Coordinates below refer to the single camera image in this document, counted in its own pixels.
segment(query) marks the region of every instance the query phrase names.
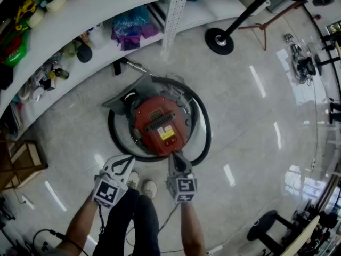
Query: vacuum hose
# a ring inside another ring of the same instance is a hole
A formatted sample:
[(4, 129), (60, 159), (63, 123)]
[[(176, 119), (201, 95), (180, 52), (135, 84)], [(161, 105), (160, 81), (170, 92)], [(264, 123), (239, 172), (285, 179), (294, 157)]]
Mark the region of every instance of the vacuum hose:
[[(199, 98), (199, 96), (192, 89), (190, 89), (185, 84), (180, 83), (176, 80), (152, 76), (152, 81), (155, 83), (170, 84), (170, 85), (173, 85), (175, 87), (178, 87), (179, 89), (184, 91), (185, 95), (190, 95), (193, 99), (195, 99), (195, 101), (199, 105), (199, 107), (202, 111), (202, 115), (203, 115), (204, 120), (205, 120), (206, 142), (205, 142), (205, 146), (204, 146), (202, 153), (195, 160), (191, 161), (191, 163), (192, 163), (192, 166), (196, 166), (196, 165), (200, 164), (205, 159), (205, 157), (207, 156), (208, 151), (209, 151), (210, 146), (211, 146), (211, 126), (209, 123), (209, 118), (208, 118), (208, 114), (207, 114), (206, 108), (204, 106), (204, 103), (202, 102), (202, 100)], [(120, 138), (118, 137), (118, 134), (116, 131), (116, 126), (115, 126), (115, 113), (112, 110), (109, 111), (108, 125), (109, 125), (109, 132), (110, 132), (110, 135), (111, 135), (111, 138), (112, 138), (114, 144), (123, 154), (133, 155), (133, 156), (135, 156), (137, 161), (142, 161), (142, 162), (157, 162), (157, 161), (161, 161), (161, 160), (168, 158), (168, 156), (152, 156), (152, 157), (139, 156), (139, 155), (133, 153), (131, 150), (129, 150), (122, 143)]]

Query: person's left arm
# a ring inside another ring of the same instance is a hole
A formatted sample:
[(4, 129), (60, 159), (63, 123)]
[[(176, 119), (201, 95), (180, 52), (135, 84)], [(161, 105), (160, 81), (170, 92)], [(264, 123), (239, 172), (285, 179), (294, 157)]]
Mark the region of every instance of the person's left arm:
[[(66, 232), (66, 236), (82, 248), (90, 233), (91, 225), (98, 208), (98, 205), (91, 200), (91, 197), (92, 192), (72, 219)], [(79, 256), (82, 252), (73, 243), (67, 241), (62, 241), (57, 248), (68, 252), (70, 256)]]

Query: perforated metal post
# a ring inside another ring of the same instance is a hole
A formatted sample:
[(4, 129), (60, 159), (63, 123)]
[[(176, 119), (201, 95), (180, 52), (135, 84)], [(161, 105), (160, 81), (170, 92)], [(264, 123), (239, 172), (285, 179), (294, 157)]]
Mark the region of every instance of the perforated metal post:
[(164, 30), (165, 36), (162, 42), (161, 51), (161, 55), (165, 61), (168, 60), (169, 52), (172, 48), (176, 36), (176, 30), (185, 8), (186, 1), (187, 0), (170, 0)]

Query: warning sticker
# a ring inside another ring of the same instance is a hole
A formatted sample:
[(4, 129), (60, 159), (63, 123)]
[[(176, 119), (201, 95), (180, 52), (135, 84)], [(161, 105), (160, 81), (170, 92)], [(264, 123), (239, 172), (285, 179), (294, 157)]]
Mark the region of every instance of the warning sticker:
[(158, 132), (162, 140), (168, 139), (169, 137), (175, 135), (171, 125), (166, 126), (165, 130), (162, 127), (158, 128)]

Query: black stool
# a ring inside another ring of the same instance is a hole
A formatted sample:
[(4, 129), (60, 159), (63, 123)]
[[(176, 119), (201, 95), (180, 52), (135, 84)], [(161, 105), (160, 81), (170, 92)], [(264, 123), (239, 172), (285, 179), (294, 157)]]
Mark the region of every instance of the black stool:
[(274, 253), (274, 255), (281, 255), (284, 252), (285, 247), (278, 244), (274, 239), (266, 234), (276, 220), (292, 231), (296, 229), (292, 223), (284, 219), (282, 216), (279, 216), (277, 211), (269, 211), (259, 219), (259, 223), (257, 225), (250, 229), (247, 234), (247, 239), (249, 241), (259, 239), (269, 250)]

